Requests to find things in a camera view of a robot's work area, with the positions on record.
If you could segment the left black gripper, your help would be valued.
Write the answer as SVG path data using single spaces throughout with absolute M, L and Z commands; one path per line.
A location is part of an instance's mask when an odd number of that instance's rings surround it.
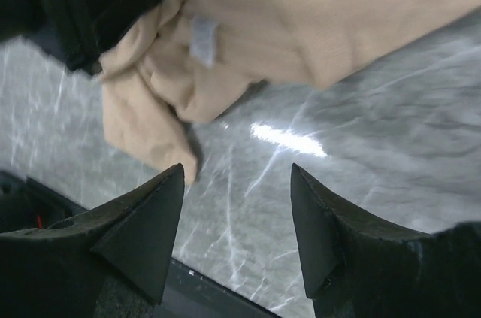
M 162 0 L 1 0 L 1 41 L 23 37 L 69 71 L 100 72 L 101 55 Z

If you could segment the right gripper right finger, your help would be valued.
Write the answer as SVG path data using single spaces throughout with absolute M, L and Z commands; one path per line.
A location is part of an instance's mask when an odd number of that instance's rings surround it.
M 480 224 L 422 233 L 389 222 L 292 166 L 306 296 L 317 317 L 478 317 Z

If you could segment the beige t-shirt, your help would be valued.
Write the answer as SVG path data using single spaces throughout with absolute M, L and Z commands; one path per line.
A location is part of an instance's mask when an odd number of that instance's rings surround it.
M 101 56 L 106 141 L 164 171 L 254 83 L 326 89 L 469 14 L 480 0 L 163 0 Z

